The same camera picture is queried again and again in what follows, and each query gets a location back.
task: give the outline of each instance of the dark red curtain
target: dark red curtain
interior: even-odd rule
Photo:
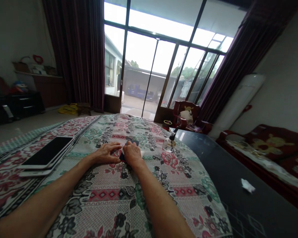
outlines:
[[[104,1],[42,0],[69,102],[104,112]]]
[[[242,78],[255,70],[297,9],[296,0],[258,0],[253,3],[202,100],[199,120],[216,121]]]

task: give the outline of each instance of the pillow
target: pillow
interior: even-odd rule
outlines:
[[[180,112],[180,116],[187,120],[188,124],[193,123],[193,116],[191,110],[185,110]]]

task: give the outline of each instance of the black table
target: black table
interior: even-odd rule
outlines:
[[[178,130],[176,137],[199,157],[228,214],[235,237],[298,237],[298,209],[210,137]],[[241,179],[255,187],[242,188]]]

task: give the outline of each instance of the white smartphone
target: white smartphone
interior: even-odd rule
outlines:
[[[40,170],[23,170],[19,174],[19,177],[39,177],[49,175],[56,168],[56,166],[58,166],[58,164],[62,161],[64,155],[66,155],[71,148],[72,146],[67,147],[67,149],[63,150],[62,153],[58,155],[53,167]]]
[[[74,137],[55,137],[42,149],[18,166],[19,169],[45,169],[56,161],[64,148],[69,146]]]

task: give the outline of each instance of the glass bottle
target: glass bottle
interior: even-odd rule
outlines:
[[[169,153],[172,153],[174,151],[174,148],[175,148],[175,134],[176,132],[178,131],[179,127],[177,127],[173,133],[171,134],[171,136],[168,138],[165,139],[165,141],[163,142],[163,145],[162,145],[162,149],[166,152],[169,152]]]

